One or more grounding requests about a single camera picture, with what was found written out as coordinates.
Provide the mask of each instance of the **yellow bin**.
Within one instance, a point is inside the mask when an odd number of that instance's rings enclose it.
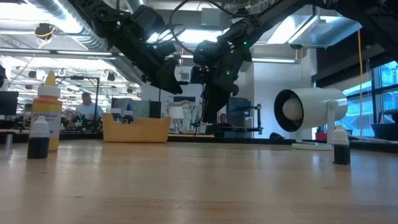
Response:
[[[167,141],[171,117],[164,119],[137,118],[132,124],[118,124],[111,114],[103,116],[104,141],[106,142],[159,142]]]

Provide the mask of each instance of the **wall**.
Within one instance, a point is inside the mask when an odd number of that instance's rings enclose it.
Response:
[[[175,69],[176,76],[180,73],[181,68],[177,67]],[[184,73],[190,73],[190,67],[182,67],[182,71]],[[199,84],[189,84],[189,85],[182,85],[182,94],[171,94],[167,91],[160,91],[160,100],[164,101],[173,101],[173,97],[175,96],[194,96],[196,102],[201,101],[200,95],[202,93],[202,86]],[[151,101],[158,101],[159,100],[159,89],[156,87],[151,86],[149,83],[144,83],[141,86],[141,100],[151,100]]]
[[[254,64],[254,104],[260,103],[262,135],[255,133],[255,138],[269,138],[273,132],[285,138],[294,138],[294,134],[284,131],[275,119],[274,101],[277,94],[285,89],[309,88],[311,76],[316,74],[316,51],[308,50],[302,64]],[[303,138],[311,139],[312,131],[304,131]]]
[[[175,69],[175,74],[178,76],[181,68],[177,67]],[[182,67],[182,71],[184,73],[190,73],[191,67]],[[254,100],[254,66],[251,65],[248,72],[239,72],[239,78],[236,80],[235,84],[239,87],[239,93],[235,97],[240,98],[248,98],[251,101]],[[160,100],[161,101],[173,101],[173,97],[175,96],[194,96],[196,102],[201,101],[201,93],[203,91],[202,86],[199,84],[189,84],[182,85],[182,94],[174,95],[167,91],[160,91]],[[141,100],[151,100],[158,101],[159,100],[159,89],[151,86],[149,83],[144,83],[141,86]],[[221,109],[222,113],[226,112],[225,107]]]

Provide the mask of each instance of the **yellow cord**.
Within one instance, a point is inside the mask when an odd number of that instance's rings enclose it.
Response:
[[[362,64],[362,47],[361,47],[361,30],[358,30],[358,51],[359,51],[359,70],[360,70],[360,90],[359,90],[359,120],[361,122],[361,132],[360,136],[362,136],[362,75],[363,75],[363,64]]]
[[[36,37],[45,37],[45,36],[48,36],[48,35],[54,33],[54,31],[55,31],[55,27],[48,34],[39,35],[39,34],[36,34],[36,27],[34,29]]]

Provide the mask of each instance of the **white spotlight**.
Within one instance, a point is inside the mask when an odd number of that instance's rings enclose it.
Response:
[[[296,132],[293,148],[331,150],[335,121],[347,113],[347,99],[342,91],[334,88],[302,88],[281,91],[274,104],[274,113],[282,129]],[[328,124],[327,144],[302,142],[301,130]]]

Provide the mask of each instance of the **label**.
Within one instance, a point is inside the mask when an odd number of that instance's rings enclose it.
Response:
[[[50,138],[57,138],[60,135],[61,127],[61,113],[59,112],[32,112],[30,126],[32,127],[33,122],[37,121],[40,115],[45,116],[45,121],[49,124]]]

